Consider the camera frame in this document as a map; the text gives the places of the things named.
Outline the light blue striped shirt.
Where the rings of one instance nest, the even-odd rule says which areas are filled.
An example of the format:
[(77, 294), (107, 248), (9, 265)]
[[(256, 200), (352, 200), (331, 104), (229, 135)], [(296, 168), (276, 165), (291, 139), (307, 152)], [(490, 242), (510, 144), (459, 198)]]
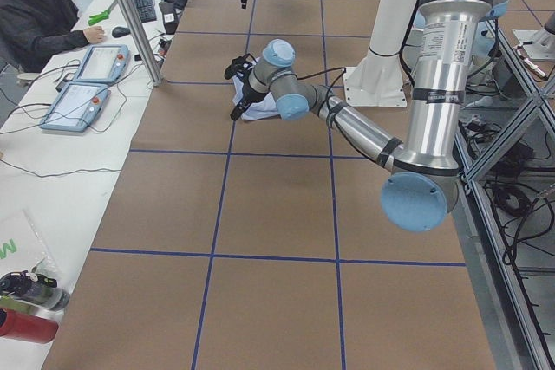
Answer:
[[(234, 106), (236, 106), (243, 97), (242, 87), (248, 81), (248, 76), (243, 81), (238, 80), (236, 77), (232, 78), (235, 87), (235, 95), (232, 99)], [(262, 102), (251, 104), (249, 109), (244, 112), (240, 118), (243, 120), (260, 120), (277, 115), (278, 110), (276, 103), (271, 95), (267, 94)]]

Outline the dark box with white label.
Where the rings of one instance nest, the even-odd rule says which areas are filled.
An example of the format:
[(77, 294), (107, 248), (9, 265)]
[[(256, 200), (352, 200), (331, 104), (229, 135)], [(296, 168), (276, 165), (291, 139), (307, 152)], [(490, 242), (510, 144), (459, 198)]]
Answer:
[(159, 2), (159, 8), (165, 32), (168, 35), (174, 35), (179, 25), (178, 14), (174, 3), (161, 1)]

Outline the black keyboard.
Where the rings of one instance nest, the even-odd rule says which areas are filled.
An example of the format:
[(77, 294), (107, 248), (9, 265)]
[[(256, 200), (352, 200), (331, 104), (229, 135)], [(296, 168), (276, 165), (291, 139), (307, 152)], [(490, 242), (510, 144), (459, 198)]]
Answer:
[(140, 20), (143, 23), (153, 22), (157, 20), (156, 11), (153, 0), (133, 0), (137, 9)]

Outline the black computer mouse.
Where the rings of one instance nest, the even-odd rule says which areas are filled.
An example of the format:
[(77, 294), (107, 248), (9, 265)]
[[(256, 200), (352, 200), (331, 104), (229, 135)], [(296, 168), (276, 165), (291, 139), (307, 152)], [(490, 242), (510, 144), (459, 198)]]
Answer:
[(129, 28), (117, 26), (112, 29), (111, 36), (113, 38), (121, 38), (123, 36), (128, 36), (131, 33)]

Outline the brown paper table cover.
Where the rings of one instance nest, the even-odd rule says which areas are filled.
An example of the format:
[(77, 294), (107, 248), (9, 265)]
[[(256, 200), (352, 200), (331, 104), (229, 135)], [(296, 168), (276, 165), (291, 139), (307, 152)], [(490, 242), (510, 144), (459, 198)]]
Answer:
[(232, 58), (282, 38), (333, 82), (378, 3), (189, 0), (46, 368), (494, 368), (451, 219), (393, 226), (313, 115), (229, 116)]

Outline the upper blue teach pendant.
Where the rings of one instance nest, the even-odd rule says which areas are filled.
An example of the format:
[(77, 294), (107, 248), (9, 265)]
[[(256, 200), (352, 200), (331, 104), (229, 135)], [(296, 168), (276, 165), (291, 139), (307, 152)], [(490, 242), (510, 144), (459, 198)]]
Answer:
[(75, 72), (76, 81), (115, 84), (123, 75), (129, 61), (127, 45), (93, 45), (82, 58)]

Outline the blue teach pendant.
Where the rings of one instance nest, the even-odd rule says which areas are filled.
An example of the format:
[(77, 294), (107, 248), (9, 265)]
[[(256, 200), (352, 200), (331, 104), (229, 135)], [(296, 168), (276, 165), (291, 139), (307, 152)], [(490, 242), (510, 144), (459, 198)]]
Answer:
[(76, 81), (115, 84), (123, 75), (129, 61), (127, 45), (93, 45), (82, 58), (75, 72)]
[(38, 126), (47, 131), (82, 133), (96, 120), (109, 95), (105, 84), (69, 82)]

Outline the lower blue teach pendant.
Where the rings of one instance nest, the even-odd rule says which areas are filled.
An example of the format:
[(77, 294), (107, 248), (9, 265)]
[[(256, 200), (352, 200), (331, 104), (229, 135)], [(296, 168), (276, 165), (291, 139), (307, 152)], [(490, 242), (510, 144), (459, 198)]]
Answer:
[(109, 95), (105, 84), (69, 82), (38, 126), (47, 131), (82, 133), (96, 120)]

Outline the seated person in black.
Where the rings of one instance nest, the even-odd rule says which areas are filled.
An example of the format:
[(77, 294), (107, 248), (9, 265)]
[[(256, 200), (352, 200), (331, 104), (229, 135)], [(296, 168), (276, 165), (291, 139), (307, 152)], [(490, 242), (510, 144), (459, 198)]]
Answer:
[(104, 41), (101, 26), (78, 30), (78, 20), (72, 0), (1, 0), (1, 38), (28, 73), (42, 72), (54, 55)]

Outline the clear plastic bag green print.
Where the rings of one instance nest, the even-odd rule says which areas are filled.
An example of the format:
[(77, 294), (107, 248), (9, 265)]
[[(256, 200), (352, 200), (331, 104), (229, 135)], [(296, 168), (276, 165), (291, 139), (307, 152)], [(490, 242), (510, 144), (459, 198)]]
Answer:
[(62, 276), (30, 215), (20, 210), (1, 219), (1, 276), (25, 270), (54, 279)]

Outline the clear bottle black cap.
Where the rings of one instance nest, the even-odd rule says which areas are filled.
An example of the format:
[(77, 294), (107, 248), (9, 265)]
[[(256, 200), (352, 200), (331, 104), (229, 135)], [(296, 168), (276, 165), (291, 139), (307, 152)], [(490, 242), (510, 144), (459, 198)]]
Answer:
[(1, 278), (1, 294), (49, 311), (63, 310), (70, 294), (57, 280), (31, 271), (10, 272)]

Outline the red bottle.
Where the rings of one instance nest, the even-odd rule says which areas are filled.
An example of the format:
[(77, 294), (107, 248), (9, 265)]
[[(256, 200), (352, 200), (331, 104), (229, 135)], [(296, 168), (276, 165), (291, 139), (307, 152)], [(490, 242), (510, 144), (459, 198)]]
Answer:
[(4, 338), (46, 344), (54, 340), (58, 323), (12, 309), (1, 309), (1, 336)]

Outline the aluminium frame post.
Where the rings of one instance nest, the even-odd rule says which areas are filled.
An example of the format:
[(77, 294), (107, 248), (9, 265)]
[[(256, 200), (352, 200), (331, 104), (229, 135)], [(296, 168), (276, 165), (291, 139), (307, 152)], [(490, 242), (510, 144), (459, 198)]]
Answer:
[(134, 6), (133, 0), (117, 0), (121, 13), (131, 31), (134, 45), (138, 54), (142, 59), (150, 80), (154, 87), (158, 87), (162, 82), (162, 75), (157, 61), (154, 58), (154, 52), (151, 50), (147, 34), (143, 29), (139, 13)]

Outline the green handled tool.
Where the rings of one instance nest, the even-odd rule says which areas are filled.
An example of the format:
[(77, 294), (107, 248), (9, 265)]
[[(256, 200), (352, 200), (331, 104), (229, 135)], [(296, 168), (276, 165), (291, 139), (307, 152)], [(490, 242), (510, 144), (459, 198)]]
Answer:
[(91, 15), (88, 18), (88, 25), (89, 26), (95, 26), (96, 24), (108, 20), (110, 18), (110, 14), (112, 12), (112, 10), (114, 9), (114, 7), (118, 4), (118, 0), (114, 0), (104, 11), (95, 14), (95, 15)]

